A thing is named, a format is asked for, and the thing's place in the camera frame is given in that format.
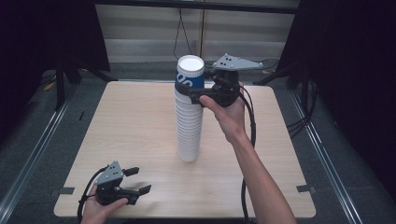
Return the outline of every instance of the gray carpet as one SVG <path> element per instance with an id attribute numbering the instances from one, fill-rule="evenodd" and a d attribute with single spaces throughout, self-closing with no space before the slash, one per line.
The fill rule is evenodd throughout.
<path id="1" fill-rule="evenodd" d="M 110 76 L 120 79 L 173 80 L 176 63 L 113 63 Z M 17 203 L 8 223 L 77 223 L 76 218 L 61 218 L 53 214 L 57 198 L 52 191 L 64 185 L 64 181 L 77 155 L 99 103 L 106 83 L 99 78 L 81 72 L 83 79 L 70 101 L 63 119 L 47 146 L 40 163 Z M 249 84 L 263 79 L 260 71 L 241 72 L 240 79 Z M 298 120 L 297 110 L 286 78 L 272 81 L 286 124 Z M 56 90 L 37 90 L 31 103 L 12 130 L 0 150 L 0 198 L 3 198 L 15 176 L 29 158 L 40 135 L 45 130 L 56 105 Z M 323 144 L 328 150 L 334 167 L 353 202 L 363 223 L 396 223 L 396 206 L 370 167 L 353 150 L 340 132 L 324 102 L 318 98 L 313 123 Z M 347 216 L 334 193 L 318 155 L 304 130 L 292 139 L 307 183 L 316 189 L 312 194 L 317 214 L 313 218 L 298 219 L 299 223 L 349 223 Z M 190 219 L 110 219 L 108 223 L 242 223 L 236 219 L 190 220 Z"/>

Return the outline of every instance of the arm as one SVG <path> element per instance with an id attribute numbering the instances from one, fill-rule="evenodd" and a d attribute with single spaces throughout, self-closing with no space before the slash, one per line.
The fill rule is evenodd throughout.
<path id="1" fill-rule="evenodd" d="M 92 186 L 89 195 L 94 195 L 96 192 L 96 185 Z M 123 198 L 111 203 L 107 206 L 99 204 L 96 196 L 92 196 L 87 199 L 84 207 L 84 215 L 81 220 L 81 224 L 105 224 L 108 216 L 115 210 L 123 207 L 128 203 L 128 199 Z"/>
<path id="2" fill-rule="evenodd" d="M 215 114 L 227 141 L 233 146 L 259 223 L 296 223 L 288 202 L 250 143 L 245 130 L 243 101 L 238 98 L 225 108 L 208 96 L 201 96 L 200 101 Z"/>

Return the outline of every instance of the light wood tabletop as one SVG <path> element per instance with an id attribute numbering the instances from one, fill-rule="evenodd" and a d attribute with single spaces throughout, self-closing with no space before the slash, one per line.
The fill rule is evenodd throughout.
<path id="1" fill-rule="evenodd" d="M 269 87 L 246 86 L 257 123 L 256 150 L 297 217 L 316 213 L 274 92 Z M 250 132 L 248 113 L 247 130 Z M 213 113 L 204 109 L 199 158 L 182 161 L 177 155 L 173 83 L 110 82 L 93 116 L 54 213 L 75 217 L 88 181 L 100 168 L 118 161 L 122 169 L 139 167 L 138 175 L 124 177 L 120 186 L 138 189 L 152 185 L 136 205 L 123 206 L 113 217 L 243 217 L 242 174 L 232 146 Z M 247 194 L 249 215 L 254 217 Z"/>

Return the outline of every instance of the white paper cup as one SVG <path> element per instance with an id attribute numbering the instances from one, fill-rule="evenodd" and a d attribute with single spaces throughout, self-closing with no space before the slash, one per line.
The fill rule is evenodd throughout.
<path id="1" fill-rule="evenodd" d="M 204 61 L 193 55 L 181 57 L 177 62 L 175 83 L 190 88 L 203 88 Z M 198 158 L 201 142 L 203 109 L 192 105 L 189 96 L 175 88 L 175 112 L 177 122 L 177 155 L 183 161 L 195 161 Z"/>

